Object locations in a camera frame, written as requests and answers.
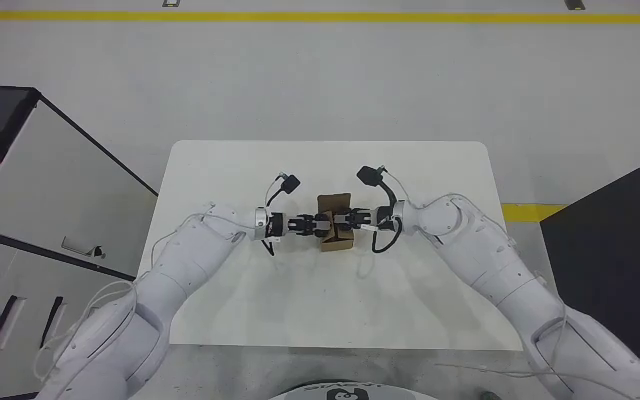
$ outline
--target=brown cardboard box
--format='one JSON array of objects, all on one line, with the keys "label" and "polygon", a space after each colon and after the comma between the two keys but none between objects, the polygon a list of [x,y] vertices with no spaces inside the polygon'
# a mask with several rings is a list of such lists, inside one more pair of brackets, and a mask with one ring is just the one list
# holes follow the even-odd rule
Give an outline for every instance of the brown cardboard box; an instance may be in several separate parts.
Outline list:
[{"label": "brown cardboard box", "polygon": [[353,247],[353,230],[343,231],[333,225],[333,213],[348,210],[349,203],[351,203],[351,193],[318,196],[318,213],[326,214],[331,221],[331,230],[322,238],[320,251],[348,250]]}]

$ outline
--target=yellow line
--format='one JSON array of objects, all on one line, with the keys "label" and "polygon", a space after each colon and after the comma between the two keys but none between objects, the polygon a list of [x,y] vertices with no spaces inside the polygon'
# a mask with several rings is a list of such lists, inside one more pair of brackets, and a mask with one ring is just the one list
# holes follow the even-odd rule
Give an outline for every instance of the yellow line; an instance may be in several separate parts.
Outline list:
[{"label": "yellow line", "polygon": [[565,208],[562,204],[502,204],[507,222],[540,222]]},{"label": "yellow line", "polygon": [[166,11],[0,11],[0,20],[134,22],[308,22],[443,24],[640,24],[640,15],[371,13],[371,12],[181,12]]}]

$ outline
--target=table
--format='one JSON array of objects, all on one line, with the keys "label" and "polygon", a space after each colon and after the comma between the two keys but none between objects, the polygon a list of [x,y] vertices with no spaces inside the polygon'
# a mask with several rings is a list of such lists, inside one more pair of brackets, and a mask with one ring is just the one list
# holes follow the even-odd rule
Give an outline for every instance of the table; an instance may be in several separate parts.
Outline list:
[{"label": "table", "polygon": [[[356,177],[361,166],[382,164],[414,202],[460,192],[504,224],[481,143],[181,141],[171,151],[138,275],[149,269],[153,243],[186,215],[209,201],[251,212],[263,205],[281,171],[302,184],[278,197],[273,211],[314,213],[317,195],[342,192],[352,193],[352,206],[386,204],[381,189]],[[381,234],[379,245],[389,235]],[[380,255],[371,253],[368,232],[356,232],[347,251],[320,253],[317,240],[286,236],[276,257],[245,240],[178,312],[171,343],[522,349],[502,314],[463,284],[421,236],[403,236]]]}]

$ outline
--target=white cable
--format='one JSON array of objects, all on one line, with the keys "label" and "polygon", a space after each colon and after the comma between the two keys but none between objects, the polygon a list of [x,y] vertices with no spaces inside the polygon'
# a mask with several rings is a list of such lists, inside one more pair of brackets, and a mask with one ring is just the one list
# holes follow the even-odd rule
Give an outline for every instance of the white cable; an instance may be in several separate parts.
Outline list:
[{"label": "white cable", "polygon": [[400,189],[402,189],[402,191],[404,192],[404,195],[407,196],[407,203],[411,204],[413,208],[417,208],[419,210],[428,207],[428,205],[424,207],[416,205],[413,201],[411,201],[411,196],[409,196],[409,192],[407,192],[407,189],[404,188],[404,185],[402,184],[402,182],[400,182],[400,179],[396,178],[391,172],[387,171],[386,169],[384,170],[384,172],[386,172],[387,175],[389,175],[394,181],[396,181],[398,186],[400,186]]},{"label": "white cable", "polygon": [[[169,233],[168,235],[165,235],[163,237],[161,237],[160,239],[158,239],[153,246],[151,247],[151,267],[153,267],[153,254],[154,254],[154,250],[156,245],[162,241],[163,239],[168,238],[169,236],[175,234],[185,223],[187,223],[187,221],[189,221],[189,219],[191,219],[192,217],[202,217],[202,220],[204,220],[204,218],[216,218],[216,219],[220,219],[223,221],[226,221],[228,223],[231,223],[233,225],[236,225],[238,227],[241,228],[245,228],[245,229],[255,229],[255,227],[252,226],[247,226],[247,225],[242,225],[240,223],[237,223],[233,220],[230,220],[228,218],[219,216],[219,215],[210,215],[210,214],[205,214],[205,213],[194,213],[194,214],[190,214],[189,216],[187,216],[184,221],[182,221],[182,223],[171,233]],[[111,287],[111,286],[115,286],[115,285],[119,285],[119,284],[125,284],[127,286],[129,286],[128,290],[118,290],[112,293],[107,293],[105,295],[99,296],[102,292],[104,292],[105,289]],[[53,370],[56,367],[56,364],[58,363],[58,361],[60,361],[60,358],[62,357],[62,355],[64,354],[64,352],[67,350],[67,348],[69,347],[69,345],[73,342],[73,340],[76,337],[76,334],[78,333],[78,330],[80,329],[80,326],[82,325],[82,323],[87,319],[89,312],[91,311],[91,308],[99,303],[100,301],[104,300],[107,297],[111,297],[117,294],[121,294],[121,293],[125,293],[125,292],[133,292],[133,302],[131,305],[131,310],[129,311],[129,313],[127,314],[126,319],[123,321],[122,324],[120,324],[120,326],[116,329],[116,331],[114,331],[114,333],[109,337],[109,339],[103,343],[100,348],[94,352],[90,357],[87,357],[87,359],[79,366],[76,367],[76,371],[71,375],[71,377],[69,379],[67,379],[66,382],[64,382],[63,385],[60,386],[60,389],[58,390],[58,392],[55,394],[55,396],[53,397],[54,399],[57,399],[58,397],[60,397],[60,395],[63,393],[63,391],[67,388],[67,386],[69,386],[71,384],[71,382],[73,382],[73,380],[78,376],[78,374],[93,360],[95,360],[100,354],[102,354],[102,352],[107,349],[111,344],[113,344],[116,340],[118,340],[118,338],[122,335],[122,333],[127,329],[127,327],[129,326],[129,324],[131,323],[131,321],[133,320],[133,317],[135,316],[135,309],[136,309],[136,305],[138,303],[138,292],[136,290],[136,286],[135,286],[135,282],[129,282],[129,281],[116,281],[116,282],[111,282],[105,286],[103,286],[100,290],[98,290],[96,292],[96,294],[91,298],[91,300],[89,300],[89,302],[87,303],[87,306],[85,307],[84,311],[82,312],[82,315],[80,316],[80,318],[78,318],[78,320],[71,326],[71,328],[69,328],[69,330],[67,330],[67,332],[65,332],[62,335],[58,335],[55,336],[51,339],[49,339],[40,350],[38,350],[38,352],[36,353],[35,359],[33,361],[33,365],[32,365],[32,372],[34,374],[34,376],[36,378],[38,378],[41,382],[44,382],[47,380],[47,378],[49,377],[49,375],[51,375],[51,372],[53,372]],[[42,353],[49,349],[51,347],[51,344],[69,337],[70,338],[67,340],[67,342],[65,343],[64,347],[62,348],[62,350],[60,351],[58,357],[55,358],[55,360],[52,361],[51,366],[49,367],[49,369],[47,370],[47,372],[42,375],[40,374],[40,372],[38,371],[38,361],[40,360],[40,357],[42,356]]]},{"label": "white cable", "polygon": [[216,219],[220,219],[222,221],[228,222],[230,224],[233,224],[233,225],[235,225],[237,227],[240,227],[240,228],[251,229],[251,230],[255,230],[256,229],[255,226],[242,225],[240,223],[237,223],[237,222],[235,222],[233,220],[230,220],[228,218],[222,217],[220,215],[211,215],[211,214],[205,214],[205,213],[193,213],[193,214],[190,214],[189,216],[187,216],[187,218],[184,219],[184,221],[182,221],[182,223],[180,225],[178,225],[178,227],[173,232],[171,232],[171,233],[169,233],[167,235],[164,235],[160,239],[156,240],[155,243],[153,243],[153,246],[151,246],[151,260],[150,260],[151,261],[151,268],[150,269],[153,269],[153,264],[155,262],[154,261],[155,257],[153,256],[153,254],[155,252],[155,249],[156,249],[156,246],[158,245],[158,243],[160,243],[162,240],[168,238],[169,236],[175,235],[176,233],[178,233],[178,230],[180,228],[182,228],[184,226],[184,224],[186,224],[187,221],[189,221],[192,217],[202,217],[203,220],[204,220],[204,218],[216,218]]},{"label": "white cable", "polygon": [[273,180],[273,182],[271,182],[271,185],[269,185],[269,188],[267,189],[267,191],[264,193],[264,209],[267,210],[267,201],[269,201],[269,192],[271,191],[271,188],[273,187],[273,185],[276,184],[276,182],[278,182],[278,179],[280,179],[280,175],[276,176],[276,179]]},{"label": "white cable", "polygon": [[393,178],[394,181],[396,181],[396,183],[398,184],[398,186],[400,186],[400,189],[402,189],[402,191],[404,192],[404,195],[407,196],[407,203],[409,203],[413,208],[418,209],[418,210],[422,210],[425,209],[427,207],[429,207],[431,204],[435,203],[436,201],[440,200],[441,198],[445,197],[445,196],[458,196],[461,197],[463,199],[465,199],[466,201],[469,202],[469,204],[471,204],[473,207],[475,207],[475,209],[477,211],[480,212],[480,214],[482,214],[482,217],[489,220],[490,222],[492,222],[495,226],[497,226],[502,233],[504,233],[507,236],[507,239],[510,241],[511,237],[509,236],[509,234],[507,233],[506,229],[504,229],[504,227],[502,225],[500,225],[499,223],[497,223],[494,219],[492,219],[491,217],[489,217],[488,215],[486,215],[482,210],[480,210],[478,208],[478,206],[475,205],[475,203],[473,201],[471,201],[467,196],[461,194],[461,193],[456,193],[456,192],[452,192],[452,193],[447,193],[444,196],[440,196],[437,199],[433,200],[432,202],[430,202],[429,204],[426,204],[424,206],[418,206],[417,204],[415,204],[412,200],[411,200],[411,196],[409,196],[409,193],[407,192],[407,190],[405,189],[404,185],[402,184],[402,182],[400,181],[400,179],[396,178],[393,174],[391,174],[389,171],[385,170],[384,172],[387,173],[387,175],[389,175],[391,178]]},{"label": "white cable", "polygon": [[467,365],[458,365],[458,364],[447,364],[447,363],[435,363],[434,365],[438,365],[438,366],[442,366],[442,367],[457,367],[457,368],[465,368],[465,369],[475,369],[477,371],[482,371],[482,372],[493,372],[494,374],[500,374],[500,375],[505,375],[508,376],[510,378],[531,378],[533,376],[539,376],[539,375],[555,375],[557,377],[565,377],[565,378],[573,378],[573,379],[580,379],[583,381],[587,381],[587,382],[591,382],[593,384],[596,384],[598,386],[601,386],[605,389],[609,389],[614,393],[619,394],[620,396],[629,399],[629,400],[636,400],[635,397],[630,396],[616,388],[614,388],[613,386],[610,386],[604,382],[600,382],[597,381],[593,378],[590,378],[588,376],[584,376],[584,375],[576,375],[576,374],[567,374],[564,372],[555,372],[555,371],[540,371],[540,372],[531,372],[531,371],[496,371],[493,369],[489,369],[489,368],[485,368],[485,367],[472,367],[472,366],[467,366]]},{"label": "white cable", "polygon": [[[115,286],[115,285],[119,285],[119,284],[127,285],[127,286],[129,286],[130,289],[129,290],[118,290],[118,291],[115,291],[115,292],[112,292],[112,293],[107,293],[105,295],[99,296],[105,289],[108,289],[111,286]],[[95,295],[93,295],[91,300],[89,300],[89,302],[87,303],[87,306],[85,307],[84,311],[82,312],[82,315],[71,326],[71,328],[69,328],[69,330],[67,332],[65,332],[64,334],[49,339],[42,346],[42,348],[40,350],[38,350],[38,352],[36,353],[36,356],[35,356],[35,359],[34,359],[33,365],[32,365],[32,371],[33,371],[33,374],[34,374],[34,376],[36,378],[38,378],[41,382],[44,382],[49,377],[51,372],[55,369],[56,364],[58,363],[58,361],[60,361],[60,358],[62,357],[64,352],[67,350],[67,348],[69,347],[71,342],[73,342],[73,339],[75,338],[76,334],[78,333],[78,330],[80,329],[80,326],[82,325],[82,323],[86,320],[91,308],[94,305],[96,305],[98,302],[104,300],[105,298],[110,297],[110,296],[114,296],[116,294],[120,294],[120,293],[123,293],[123,292],[133,292],[133,303],[132,303],[132,306],[131,306],[131,310],[129,311],[129,314],[127,315],[127,319],[124,321],[123,324],[120,325],[120,327],[114,332],[114,334],[111,335],[111,337],[109,337],[109,339],[100,347],[100,350],[96,351],[94,354],[91,355],[91,357],[87,358],[87,361],[85,363],[83,363],[82,367],[80,369],[78,369],[78,371],[71,377],[71,379],[69,379],[68,382],[66,382],[62,386],[62,389],[54,397],[54,399],[56,399],[56,398],[58,398],[60,396],[62,391],[73,381],[73,379],[78,375],[78,373],[80,373],[82,368],[84,368],[87,364],[89,364],[89,362],[93,361],[97,356],[99,356],[102,353],[102,351],[104,351],[105,348],[107,348],[111,343],[113,343],[115,340],[117,340],[120,337],[120,335],[122,334],[122,332],[124,332],[124,330],[129,326],[129,323],[131,323],[131,320],[133,319],[133,316],[135,315],[135,307],[136,307],[136,304],[138,303],[138,292],[136,291],[135,284],[132,283],[132,282],[129,282],[129,281],[116,281],[116,282],[111,282],[111,283],[103,286],[100,290],[98,290],[96,292]],[[38,360],[40,359],[40,356],[42,355],[42,353],[46,349],[49,349],[51,343],[53,343],[54,341],[59,340],[60,338],[68,337],[68,336],[71,336],[71,338],[65,343],[64,347],[62,348],[62,350],[58,354],[58,357],[56,357],[52,361],[51,366],[47,370],[47,373],[44,374],[44,375],[41,375],[38,372]]]}]

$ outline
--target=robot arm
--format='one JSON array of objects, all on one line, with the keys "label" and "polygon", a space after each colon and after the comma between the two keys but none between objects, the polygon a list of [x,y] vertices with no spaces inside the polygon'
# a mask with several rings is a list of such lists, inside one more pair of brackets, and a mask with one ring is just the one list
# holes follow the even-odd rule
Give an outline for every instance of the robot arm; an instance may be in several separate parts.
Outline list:
[{"label": "robot arm", "polygon": [[584,378],[640,395],[640,360],[593,318],[549,292],[502,227],[467,198],[451,194],[423,209],[399,203],[394,214],[400,214],[403,231],[424,235],[463,282],[504,314],[554,397],[624,398]]},{"label": "robot arm", "polygon": [[174,315],[206,283],[247,232],[233,210],[212,206],[169,240],[135,292],[111,301],[80,325],[54,355],[57,372],[37,399],[127,399],[157,371]]}]

